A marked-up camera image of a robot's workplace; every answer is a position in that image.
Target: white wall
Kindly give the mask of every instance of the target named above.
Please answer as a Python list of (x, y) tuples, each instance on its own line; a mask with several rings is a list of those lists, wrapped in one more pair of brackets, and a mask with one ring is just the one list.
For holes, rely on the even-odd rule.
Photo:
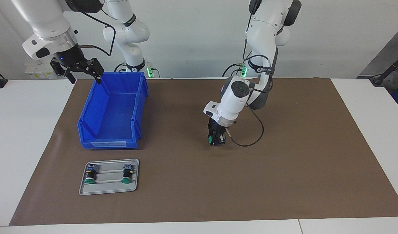
[[(151, 31), (150, 40), (140, 44), (144, 56), (163, 77), (217, 77), (228, 65), (241, 62), (248, 0), (130, 2)], [(291, 39), (279, 49), (276, 77), (355, 78), (398, 32), (398, 0), (301, 2), (299, 19), (290, 28)], [(21, 37), (31, 35), (11, 1), (0, 0), (0, 11)], [(75, 12), (65, 16), (79, 31), (80, 44), (108, 48), (103, 25)], [(111, 22), (102, 13), (96, 16)], [(0, 40), (0, 47), (16, 46), (15, 52), (7, 52), (10, 58), (19, 54), (14, 43)], [(97, 57), (107, 71), (123, 62), (117, 49), (111, 58), (96, 49), (84, 49), (84, 53), (87, 58)], [(24, 56), (18, 60), (26, 62)], [(18, 66), (12, 69), (21, 73)]]

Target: blue bin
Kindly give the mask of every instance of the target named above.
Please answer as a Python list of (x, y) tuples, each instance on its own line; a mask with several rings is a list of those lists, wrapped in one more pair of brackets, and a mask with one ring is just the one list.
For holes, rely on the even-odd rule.
[(136, 149), (148, 96), (143, 72), (104, 72), (94, 81), (77, 128), (85, 149)]

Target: gray tray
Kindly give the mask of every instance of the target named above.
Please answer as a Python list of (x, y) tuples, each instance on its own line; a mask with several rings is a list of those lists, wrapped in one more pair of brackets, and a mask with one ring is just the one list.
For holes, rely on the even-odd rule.
[[(98, 173), (94, 184), (84, 183), (86, 179), (86, 169), (90, 164), (98, 166)], [(132, 182), (130, 184), (123, 184), (121, 182), (124, 164), (130, 163), (134, 167), (132, 175)], [(129, 192), (137, 188), (138, 181), (138, 159), (129, 160), (112, 160), (112, 161), (97, 161), (86, 163), (83, 171), (82, 181), (80, 183), (80, 195), (105, 194), (116, 192)]]

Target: green light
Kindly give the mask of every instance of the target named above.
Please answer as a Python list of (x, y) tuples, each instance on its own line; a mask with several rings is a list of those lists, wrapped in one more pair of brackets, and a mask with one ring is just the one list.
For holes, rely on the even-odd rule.
[(248, 67), (242, 67), (242, 71), (241, 71), (241, 76), (242, 77), (246, 77), (247, 76), (247, 71), (248, 71)]
[(148, 72), (148, 77), (153, 77), (154, 76), (154, 73), (151, 70), (151, 68), (147, 68), (147, 72)]

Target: brown mat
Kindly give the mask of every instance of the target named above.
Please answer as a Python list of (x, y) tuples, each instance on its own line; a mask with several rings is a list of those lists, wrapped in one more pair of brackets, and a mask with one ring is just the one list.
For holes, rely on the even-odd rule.
[[(89, 151), (76, 123), (92, 84), (79, 80), (10, 225), (398, 216), (398, 196), (330, 80), (275, 79), (261, 142), (207, 143), (208, 101), (223, 80), (149, 80), (139, 150)], [(247, 109), (232, 135), (250, 143)], [(80, 196), (89, 161), (138, 158), (134, 192)]]

